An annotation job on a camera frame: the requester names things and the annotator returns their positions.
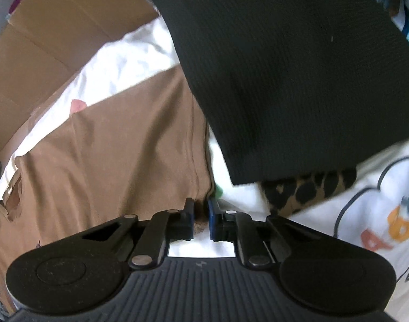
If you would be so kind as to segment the brown printed t-shirt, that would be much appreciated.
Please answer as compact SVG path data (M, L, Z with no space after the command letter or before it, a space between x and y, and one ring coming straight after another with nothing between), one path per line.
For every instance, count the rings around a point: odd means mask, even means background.
M20 255L125 214L149 219L213 191L208 129L175 66L72 114L15 159L0 196L0 301Z

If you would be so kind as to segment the black folded garment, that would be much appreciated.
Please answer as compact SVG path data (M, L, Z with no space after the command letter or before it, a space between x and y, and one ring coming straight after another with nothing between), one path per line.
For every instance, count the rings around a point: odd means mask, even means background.
M375 0L149 0L235 185L409 139L409 42Z

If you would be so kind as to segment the brown cardboard sheet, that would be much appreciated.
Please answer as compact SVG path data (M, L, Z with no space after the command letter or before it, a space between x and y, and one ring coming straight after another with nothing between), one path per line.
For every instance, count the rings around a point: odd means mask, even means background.
M21 0L0 35L0 152L102 45L155 17L145 0Z

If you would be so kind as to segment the leopard print folded garment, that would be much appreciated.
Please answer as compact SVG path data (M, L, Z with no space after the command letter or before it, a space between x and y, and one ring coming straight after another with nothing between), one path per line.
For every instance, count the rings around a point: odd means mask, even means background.
M356 178L356 167L352 167L267 180L260 189L271 214L289 217L347 191Z

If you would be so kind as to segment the cream bear print bedsheet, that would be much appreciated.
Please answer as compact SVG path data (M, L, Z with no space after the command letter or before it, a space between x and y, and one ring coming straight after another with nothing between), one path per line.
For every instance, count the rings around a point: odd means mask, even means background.
M17 171L15 159L29 152L72 114L175 66L180 66L178 56L161 18L102 46L11 155L1 176L0 196L11 191ZM218 142L207 129L214 182L210 194L227 202L222 206L225 210L265 219L270 208L260 184L231 183ZM398 280L387 313L397 321L409 321L409 140L361 164L355 183L347 191L289 217L385 257Z

